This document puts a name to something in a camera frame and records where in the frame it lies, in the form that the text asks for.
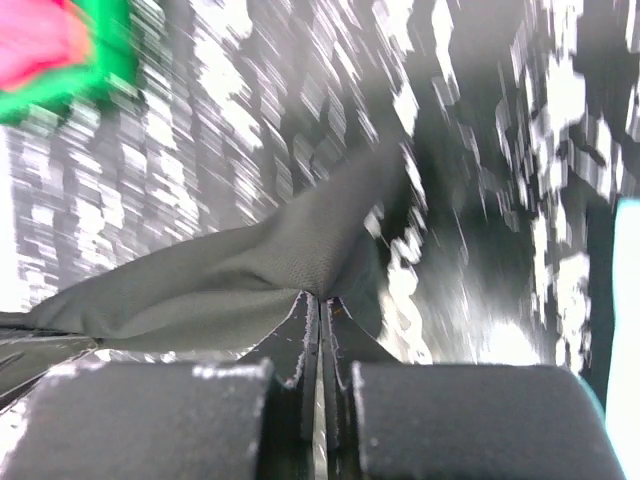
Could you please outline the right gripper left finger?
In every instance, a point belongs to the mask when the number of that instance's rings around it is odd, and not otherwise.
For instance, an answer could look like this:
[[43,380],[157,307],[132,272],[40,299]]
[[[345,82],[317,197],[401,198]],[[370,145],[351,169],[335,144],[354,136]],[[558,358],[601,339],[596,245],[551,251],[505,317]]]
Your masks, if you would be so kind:
[[313,432],[319,351],[319,303],[299,293],[284,321],[236,361],[268,360],[272,380],[262,413],[256,477],[313,479]]

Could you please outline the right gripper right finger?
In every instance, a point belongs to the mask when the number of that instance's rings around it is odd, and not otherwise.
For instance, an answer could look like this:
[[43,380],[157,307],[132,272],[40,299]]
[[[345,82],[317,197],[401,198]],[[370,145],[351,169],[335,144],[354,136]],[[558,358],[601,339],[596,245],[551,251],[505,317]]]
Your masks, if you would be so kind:
[[354,362],[393,364],[397,359],[356,323],[340,298],[321,305],[320,321],[328,477],[358,479],[358,422],[351,366]]

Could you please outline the black t shirt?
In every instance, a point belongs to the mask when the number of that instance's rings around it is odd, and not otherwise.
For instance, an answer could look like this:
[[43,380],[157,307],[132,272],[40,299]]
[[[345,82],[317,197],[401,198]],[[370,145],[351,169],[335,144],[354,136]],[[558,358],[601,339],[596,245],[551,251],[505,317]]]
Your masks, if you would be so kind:
[[113,349],[235,350],[277,328],[303,292],[342,299],[378,334],[383,274],[365,219],[377,204],[390,208],[405,181],[399,144],[380,145],[260,223],[156,251],[1,323]]

